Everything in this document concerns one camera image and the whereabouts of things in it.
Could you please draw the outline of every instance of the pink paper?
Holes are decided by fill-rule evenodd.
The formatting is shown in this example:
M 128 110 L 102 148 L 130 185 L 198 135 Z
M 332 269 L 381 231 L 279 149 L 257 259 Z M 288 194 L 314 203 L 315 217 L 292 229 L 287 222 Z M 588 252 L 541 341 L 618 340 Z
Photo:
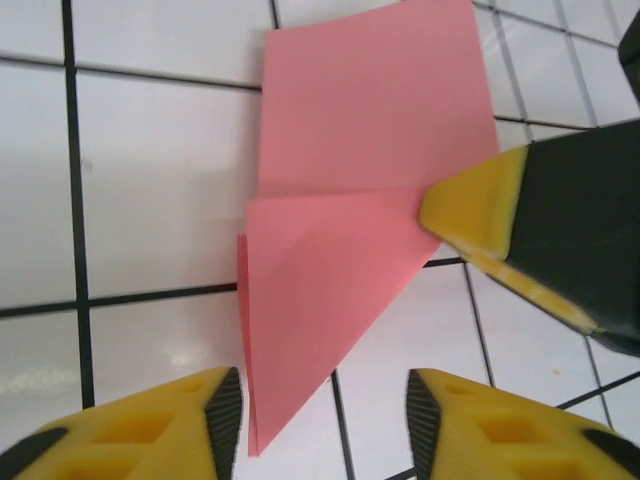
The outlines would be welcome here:
M 269 32 L 263 90 L 239 240 L 250 454 L 437 248 L 417 223 L 424 188 L 498 153 L 469 0 Z
M 416 222 L 422 193 L 250 202 L 249 280 L 262 287 L 249 297 L 258 452 L 438 247 Z
M 496 151 L 469 0 L 267 33 L 259 196 L 426 187 Z

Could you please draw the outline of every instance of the grid line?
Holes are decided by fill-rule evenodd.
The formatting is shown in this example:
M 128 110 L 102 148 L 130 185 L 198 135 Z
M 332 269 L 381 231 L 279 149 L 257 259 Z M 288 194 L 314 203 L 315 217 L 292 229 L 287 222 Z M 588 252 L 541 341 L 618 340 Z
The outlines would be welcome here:
M 561 403 L 556 408 L 559 408 L 561 410 L 566 410 L 567 408 L 575 407 L 576 405 L 586 402 L 587 400 L 591 400 L 592 398 L 597 397 L 598 395 L 606 393 L 610 390 L 613 390 L 614 388 L 621 387 L 622 385 L 625 385 L 637 378 L 640 378 L 640 371 L 627 375 L 626 377 L 622 377 L 614 382 L 607 383 L 602 387 L 598 387 L 594 390 L 590 390 L 586 393 L 583 393 L 582 395 L 578 395 L 577 397 L 572 398 L 571 400 L 567 400 L 566 402 Z
M 460 257 L 439 258 L 437 260 L 429 260 L 422 268 L 444 267 L 447 265 L 458 265 L 461 263 L 464 263 L 464 260 Z M 107 295 L 89 298 L 88 302 L 90 308 L 111 307 L 131 303 L 193 297 L 198 295 L 215 295 L 217 293 L 235 292 L 237 289 L 237 283 L 233 282 L 216 285 L 203 285 L 199 287 L 185 287 L 169 290 L 127 293 L 121 295 Z M 0 308 L 0 320 L 45 313 L 64 312 L 75 310 L 77 308 L 78 302 L 76 302 L 75 300 Z
M 583 132 L 593 129 L 593 127 L 585 127 L 584 125 L 571 125 L 567 123 L 549 122 L 546 120 L 532 120 L 530 118 L 509 117 L 506 115 L 494 115 L 494 118 L 501 122 L 523 123 L 540 127 L 564 128 L 566 130 L 580 130 Z
M 508 10 L 504 10 L 502 8 L 496 7 L 495 5 L 485 5 L 483 3 L 478 3 L 478 2 L 472 2 L 474 6 L 476 6 L 477 8 L 479 8 L 480 10 L 489 10 L 489 11 L 493 11 L 493 12 L 497 12 L 500 15 L 513 19 L 513 20 L 518 20 L 520 22 L 523 23 L 528 23 L 530 25 L 535 25 L 541 28 L 544 28 L 545 30 L 551 30 L 553 32 L 559 32 L 559 33 L 566 33 L 570 36 L 576 37 L 576 38 L 580 38 L 581 40 L 584 40 L 586 42 L 589 43 L 595 43 L 597 45 L 603 46 L 603 47 L 608 47 L 608 48 L 613 48 L 613 49 L 617 49 L 618 46 L 607 42 L 605 40 L 601 40 L 599 38 L 595 38 L 595 37 L 591 37 L 589 35 L 584 35 L 582 33 L 578 33 L 578 32 L 573 32 L 571 30 L 569 30 L 569 28 L 566 25 L 560 26 L 558 27 L 557 25 L 552 25 L 550 23 L 546 23 L 546 22 L 541 22 L 540 20 L 536 20 L 530 17 L 525 17 L 523 15 L 518 15 L 517 13 L 513 13 L 510 12 Z
M 0 320 L 6 320 L 15 317 L 27 317 L 31 315 L 44 315 L 47 313 L 67 312 L 75 310 L 78 304 L 75 300 L 67 302 L 43 303 L 34 305 L 25 305 L 20 307 L 9 307 L 0 310 Z
M 467 293 L 469 294 L 469 301 L 471 302 L 471 309 L 473 310 L 473 319 L 476 324 L 476 330 L 478 332 L 478 341 L 480 342 L 480 349 L 482 350 L 482 357 L 484 359 L 484 368 L 487 372 L 487 379 L 489 385 L 496 386 L 495 378 L 493 376 L 493 368 L 491 368 L 491 358 L 489 357 L 489 349 L 487 348 L 487 341 L 484 336 L 484 330 L 482 328 L 482 322 L 480 321 L 480 311 L 478 310 L 478 304 L 476 302 L 476 295 L 473 290 L 473 282 L 471 281 L 471 275 L 469 275 L 469 266 L 464 263 L 462 265 L 464 272 L 464 280 L 467 285 Z
M 82 392 L 82 408 L 89 408 L 95 405 L 95 392 L 93 383 L 93 358 L 91 355 L 89 282 L 87 280 L 87 251 L 85 245 L 82 170 L 80 164 L 80 127 L 78 120 L 71 0 L 62 0 L 62 31 L 64 38 L 64 72 L 67 94 L 67 129 L 69 137 L 71 219 L 73 226 L 73 256 L 78 315 L 80 388 Z
M 269 7 L 271 13 L 271 23 L 275 30 L 280 28 L 280 15 L 278 10 L 278 0 L 269 0 Z
M 342 444 L 342 457 L 344 459 L 347 480 L 355 480 L 356 473 L 353 468 L 353 457 L 351 456 L 351 445 L 349 444 L 349 433 L 347 430 L 347 418 L 344 413 L 338 370 L 334 370 L 331 373 L 331 387 L 333 389 L 333 400 L 335 402 L 336 417 L 338 419 L 338 429 L 340 430 L 340 443 Z
M 511 57 L 511 51 L 509 50 L 509 43 L 507 42 L 507 37 L 504 33 L 502 18 L 498 10 L 493 10 L 492 15 L 493 15 L 494 29 L 496 31 L 496 35 L 498 36 L 498 41 L 500 43 L 500 52 L 502 53 L 502 58 L 504 60 L 505 67 L 507 69 L 509 82 L 511 83 L 511 89 L 513 90 L 513 94 L 516 98 L 516 104 L 518 105 L 518 113 L 525 120 L 524 129 L 525 129 L 525 135 L 527 136 L 527 140 L 529 142 L 532 142 L 533 131 L 531 129 L 531 124 L 527 123 L 529 119 L 529 114 L 527 113 L 527 106 L 524 102 L 524 95 L 522 94 L 520 83 L 518 82 L 518 75 L 516 74 L 516 69 L 513 65 L 513 58 Z
M 602 388 L 602 382 L 600 381 L 600 372 L 598 372 L 598 365 L 596 365 L 596 359 L 593 356 L 593 348 L 591 348 L 591 343 L 587 337 L 584 337 L 584 345 L 587 349 L 587 353 L 589 355 L 589 363 L 591 364 L 591 370 L 593 370 L 593 377 L 596 380 L 596 385 L 598 388 Z M 604 394 L 600 393 L 600 403 L 602 404 L 602 409 L 604 410 L 604 416 L 607 419 L 607 424 L 613 430 L 613 422 L 611 421 L 611 414 L 609 413 L 609 406 L 607 405 L 607 399 L 604 398 Z
M 568 28 L 569 23 L 567 21 L 567 15 L 565 14 L 564 8 L 562 7 L 562 2 L 560 0 L 554 0 L 554 5 L 556 7 L 556 11 L 558 13 L 558 17 L 560 18 L 560 23 Z M 573 67 L 573 72 L 578 81 L 578 88 L 580 89 L 580 95 L 582 96 L 582 102 L 584 103 L 585 108 L 587 109 L 587 115 L 589 116 L 589 122 L 591 122 L 591 126 L 596 127 L 598 125 L 598 120 L 596 118 L 596 111 L 593 108 L 593 102 L 591 101 L 591 97 L 589 96 L 589 90 L 587 88 L 587 82 L 584 78 L 584 73 L 582 72 L 582 67 L 580 66 L 580 59 L 578 58 L 578 52 L 576 50 L 576 45 L 573 41 L 573 38 L 568 33 L 568 30 L 565 30 L 565 41 L 567 44 L 567 48 L 569 50 L 569 58 L 571 60 L 571 65 Z

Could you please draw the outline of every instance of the white tile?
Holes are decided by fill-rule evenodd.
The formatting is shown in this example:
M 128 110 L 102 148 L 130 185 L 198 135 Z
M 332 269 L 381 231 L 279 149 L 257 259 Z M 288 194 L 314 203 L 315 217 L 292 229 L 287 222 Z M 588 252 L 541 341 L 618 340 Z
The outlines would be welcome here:
M 579 403 L 575 407 L 567 409 L 567 412 L 581 417 L 588 418 L 594 422 L 599 422 L 605 426 L 607 425 L 607 416 L 604 413 L 604 407 L 602 406 L 602 399 L 598 396 L 587 400 L 586 402 Z
M 589 126 L 565 37 L 502 19 L 529 118 Z
M 399 0 L 278 0 L 282 27 L 299 27 L 366 12 Z
M 0 52 L 61 60 L 64 54 L 60 2 L 0 2 Z
M 73 2 L 76 59 L 115 67 L 257 84 L 264 0 Z
M 470 268 L 498 388 L 549 405 L 597 388 L 584 337 Z
M 604 394 L 613 428 L 620 435 L 640 445 L 640 380 L 633 380 Z
M 96 402 L 105 403 L 218 366 L 244 370 L 235 293 L 91 311 Z M 248 394 L 234 478 L 341 478 L 333 394 L 324 385 L 257 459 L 247 456 Z
M 338 369 L 358 478 L 412 466 L 404 403 L 411 368 L 487 381 L 461 265 L 418 273 Z
M 0 322 L 0 452 L 82 408 L 75 312 Z
M 529 143 L 526 127 L 522 123 L 496 122 L 500 151 L 504 152 Z
M 600 382 L 603 385 L 640 371 L 640 358 L 614 352 L 592 340 L 590 342 Z
M 91 295 L 232 282 L 258 94 L 78 79 Z
M 613 48 L 574 39 L 598 125 L 640 116 L 638 103 Z
M 95 308 L 91 338 L 96 404 L 244 364 L 235 293 Z
M 569 31 L 615 43 L 604 0 L 560 0 Z
M 491 101 L 496 115 L 520 117 L 516 97 L 513 93 L 509 73 L 504 63 L 500 40 L 496 34 L 493 16 L 490 12 L 476 8 L 476 23 L 482 45 L 484 65 L 489 79 Z
M 533 135 L 533 139 L 537 142 L 541 140 L 546 140 L 548 138 L 571 135 L 579 131 L 580 130 L 569 130 L 567 128 L 543 127 L 541 125 L 531 125 L 531 134 Z
M 62 72 L 0 66 L 0 307 L 75 298 Z
M 234 479 L 346 478 L 330 382 L 318 389 L 259 457 L 247 456 L 246 412 L 245 409 L 233 472 Z
M 640 0 L 610 0 L 621 33 L 627 31 L 633 18 L 640 11 Z
M 496 0 L 496 7 L 549 25 L 560 26 L 554 0 Z

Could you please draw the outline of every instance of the black rubber pad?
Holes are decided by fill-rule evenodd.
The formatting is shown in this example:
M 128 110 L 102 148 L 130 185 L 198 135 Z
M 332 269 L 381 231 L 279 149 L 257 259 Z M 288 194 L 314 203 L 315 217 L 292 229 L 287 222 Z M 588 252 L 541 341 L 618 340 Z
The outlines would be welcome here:
M 20 440 L 0 455 L 0 480 L 12 480 L 47 450 L 58 443 L 69 430 L 58 427 Z
M 204 413 L 218 480 L 231 480 L 242 421 L 242 388 L 237 368 L 229 369 Z
M 431 478 L 441 421 L 440 405 L 420 374 L 411 370 L 407 385 L 407 426 L 418 480 Z
M 640 102 L 640 11 L 620 42 L 618 58 L 629 85 Z
M 529 147 L 506 263 L 640 339 L 640 121 Z
M 640 480 L 640 448 L 609 432 L 589 429 L 582 434 L 614 462 Z

